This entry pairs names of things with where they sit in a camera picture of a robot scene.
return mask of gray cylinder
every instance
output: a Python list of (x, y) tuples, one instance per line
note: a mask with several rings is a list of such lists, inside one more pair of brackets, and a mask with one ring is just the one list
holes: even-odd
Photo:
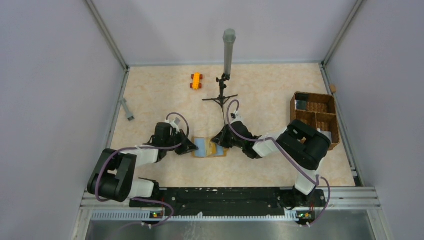
[(233, 47), (234, 42), (236, 41), (236, 31), (234, 29), (227, 29), (224, 32), (224, 36), (222, 37), (225, 44), (225, 52), (224, 52), (224, 74), (225, 77), (230, 79), (231, 74), (231, 65), (233, 63)]

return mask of small wooden block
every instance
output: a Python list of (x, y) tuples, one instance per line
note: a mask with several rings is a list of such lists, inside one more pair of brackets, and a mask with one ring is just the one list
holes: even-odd
[(336, 93), (336, 85), (334, 85), (334, 84), (330, 84), (330, 92), (332, 93), (332, 94), (335, 94)]

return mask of beige table surface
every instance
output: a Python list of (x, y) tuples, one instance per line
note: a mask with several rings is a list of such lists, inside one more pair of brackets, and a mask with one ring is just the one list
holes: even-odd
[[(190, 89), (191, 74), (195, 72), (203, 74), (203, 88), (197, 91)], [(121, 107), (112, 149), (146, 143), (156, 124), (170, 112), (185, 116), (190, 138), (218, 134), (224, 126), (221, 108), (202, 99), (219, 95), (216, 77), (222, 72), (222, 65), (131, 67), (124, 97), (135, 120), (128, 121)], [(295, 92), (326, 94), (316, 63), (234, 64), (226, 84), (224, 95), (238, 94), (239, 114), (253, 135), (277, 132), (287, 126)], [(291, 187), (297, 174), (279, 153), (250, 159), (241, 149), (232, 148), (226, 157), (214, 158), (168, 152), (161, 162), (137, 168), (135, 176), (156, 180), (161, 187)], [(331, 186), (355, 185), (343, 143), (328, 152), (321, 175)]]

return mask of orange toy car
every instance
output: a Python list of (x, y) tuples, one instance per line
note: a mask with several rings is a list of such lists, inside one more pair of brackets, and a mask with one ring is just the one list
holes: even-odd
[(193, 79), (193, 83), (190, 83), (190, 88), (194, 90), (198, 90), (202, 88), (202, 84), (200, 83), (200, 80), (203, 79), (203, 75), (195, 72), (191, 75), (191, 79)]

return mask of white wall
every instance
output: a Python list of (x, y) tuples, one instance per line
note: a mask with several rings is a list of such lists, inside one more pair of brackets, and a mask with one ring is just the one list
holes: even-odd
[(129, 65), (324, 59), (356, 0), (94, 0)]
[(367, 1), (329, 65), (362, 178), (395, 239), (423, 239), (424, 1)]
[(69, 239), (123, 70), (82, 0), (0, 1), (0, 239)]

